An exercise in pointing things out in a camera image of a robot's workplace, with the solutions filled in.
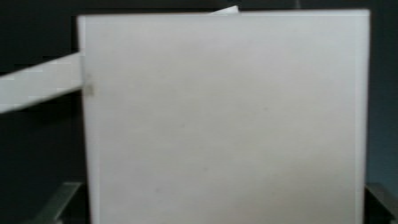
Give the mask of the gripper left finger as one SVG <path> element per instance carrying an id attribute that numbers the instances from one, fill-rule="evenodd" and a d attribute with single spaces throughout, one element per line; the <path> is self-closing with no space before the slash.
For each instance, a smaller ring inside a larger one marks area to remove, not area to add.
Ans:
<path id="1" fill-rule="evenodd" d="M 34 218 L 32 224 L 62 224 L 62 213 L 80 190 L 80 182 L 64 182 Z"/>

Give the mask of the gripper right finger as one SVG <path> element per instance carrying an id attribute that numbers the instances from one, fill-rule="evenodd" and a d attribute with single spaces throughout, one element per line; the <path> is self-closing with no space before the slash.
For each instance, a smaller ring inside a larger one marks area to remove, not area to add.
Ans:
<path id="1" fill-rule="evenodd" d="M 364 224 L 398 224 L 398 197 L 380 183 L 366 184 Z"/>

